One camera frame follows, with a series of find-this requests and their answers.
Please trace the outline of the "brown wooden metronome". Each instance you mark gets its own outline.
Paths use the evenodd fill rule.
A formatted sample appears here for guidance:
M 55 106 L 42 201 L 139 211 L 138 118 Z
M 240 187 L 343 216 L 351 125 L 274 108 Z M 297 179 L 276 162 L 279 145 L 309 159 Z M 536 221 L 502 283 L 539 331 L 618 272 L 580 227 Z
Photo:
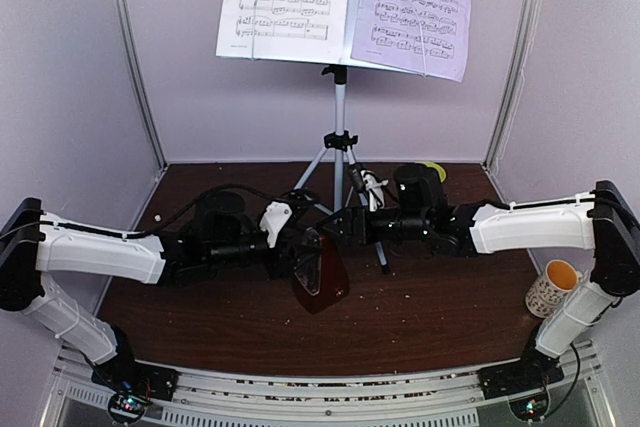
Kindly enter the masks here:
M 292 278 L 292 291 L 299 304 L 311 315 L 316 315 L 345 299 L 350 293 L 350 280 L 341 254 L 333 240 L 320 235 L 322 240 L 321 280 L 319 292 L 306 292 Z

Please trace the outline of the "white perforated music stand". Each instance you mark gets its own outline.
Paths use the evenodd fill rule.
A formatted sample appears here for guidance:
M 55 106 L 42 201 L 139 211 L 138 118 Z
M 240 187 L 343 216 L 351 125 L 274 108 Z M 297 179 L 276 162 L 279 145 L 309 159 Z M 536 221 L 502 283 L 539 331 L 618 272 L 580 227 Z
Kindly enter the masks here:
M 365 67 L 379 70 L 403 72 L 393 69 L 376 67 L 371 64 L 355 61 L 351 58 L 351 47 L 354 37 L 354 24 L 356 18 L 358 0 L 348 0 L 347 19 L 345 27 L 344 46 L 341 60 L 336 64 L 321 64 L 325 72 L 332 76 L 335 92 L 335 121 L 334 130 L 327 137 L 325 150 L 334 155 L 334 192 L 341 195 L 343 192 L 344 170 L 354 162 L 353 145 L 354 138 L 350 136 L 345 127 L 346 85 L 347 73 L 352 67 Z

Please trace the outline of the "purple sheet music page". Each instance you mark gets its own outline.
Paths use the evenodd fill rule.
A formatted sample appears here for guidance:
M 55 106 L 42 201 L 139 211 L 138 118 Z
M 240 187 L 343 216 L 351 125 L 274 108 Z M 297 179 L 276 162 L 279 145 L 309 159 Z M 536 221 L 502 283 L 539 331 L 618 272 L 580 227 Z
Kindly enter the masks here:
M 460 82 L 472 0 L 358 0 L 351 58 Z

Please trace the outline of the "white sheet music page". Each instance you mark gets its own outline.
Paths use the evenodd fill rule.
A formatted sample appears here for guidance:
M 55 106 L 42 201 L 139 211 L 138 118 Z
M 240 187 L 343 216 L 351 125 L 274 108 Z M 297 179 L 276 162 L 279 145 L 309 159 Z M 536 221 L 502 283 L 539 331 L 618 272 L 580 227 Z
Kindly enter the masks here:
M 216 55 L 336 64 L 348 0 L 223 0 Z

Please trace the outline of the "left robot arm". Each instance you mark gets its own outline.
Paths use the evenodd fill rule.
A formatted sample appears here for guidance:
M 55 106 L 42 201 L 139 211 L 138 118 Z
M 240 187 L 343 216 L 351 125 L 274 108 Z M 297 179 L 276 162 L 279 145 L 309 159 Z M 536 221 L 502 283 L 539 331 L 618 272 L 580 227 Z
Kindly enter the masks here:
M 272 277 L 315 267 L 322 240 L 296 222 L 310 198 L 293 191 L 272 200 L 252 221 L 235 187 L 198 195 L 153 229 L 132 232 L 76 223 L 26 198 L 1 230 L 1 308 L 34 316 L 74 345 L 123 391 L 137 389 L 144 371 L 122 333 L 81 307 L 54 282 L 55 272 L 120 277 L 182 287 L 225 268 L 262 264 Z

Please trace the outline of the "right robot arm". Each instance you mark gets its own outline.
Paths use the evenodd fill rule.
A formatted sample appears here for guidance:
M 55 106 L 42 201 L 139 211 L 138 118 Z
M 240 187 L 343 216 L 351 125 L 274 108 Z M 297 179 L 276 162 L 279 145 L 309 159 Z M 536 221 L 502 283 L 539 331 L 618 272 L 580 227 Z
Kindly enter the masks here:
M 560 357 L 616 300 L 639 290 L 639 223 L 611 181 L 555 200 L 457 206 L 448 204 L 437 171 L 423 164 L 398 167 L 394 182 L 397 207 L 345 207 L 318 223 L 318 230 L 346 244 L 420 241 L 436 255 L 462 258 L 551 247 L 593 251 L 588 277 L 541 323 L 526 356 L 514 364 L 519 387 L 535 387 L 550 373 L 550 359 Z

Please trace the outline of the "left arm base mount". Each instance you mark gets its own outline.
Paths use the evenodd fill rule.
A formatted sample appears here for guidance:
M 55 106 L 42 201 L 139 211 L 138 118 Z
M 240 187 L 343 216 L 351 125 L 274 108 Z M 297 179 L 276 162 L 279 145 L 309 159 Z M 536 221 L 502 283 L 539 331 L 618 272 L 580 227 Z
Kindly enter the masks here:
M 141 420 L 154 400 L 171 401 L 179 379 L 175 369 L 138 362 L 124 380 L 108 374 L 103 365 L 90 364 L 90 367 L 91 381 L 113 391 L 106 410 L 111 419 L 121 425 Z

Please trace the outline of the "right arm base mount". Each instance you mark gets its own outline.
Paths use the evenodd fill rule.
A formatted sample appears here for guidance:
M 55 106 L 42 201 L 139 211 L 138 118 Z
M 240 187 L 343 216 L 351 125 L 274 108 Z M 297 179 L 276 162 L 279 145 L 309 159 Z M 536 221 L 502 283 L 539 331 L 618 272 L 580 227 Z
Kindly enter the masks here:
M 486 400 L 505 397 L 516 419 L 535 422 L 550 413 L 548 388 L 562 381 L 564 373 L 560 367 L 526 366 L 516 361 L 482 368 L 478 379 Z

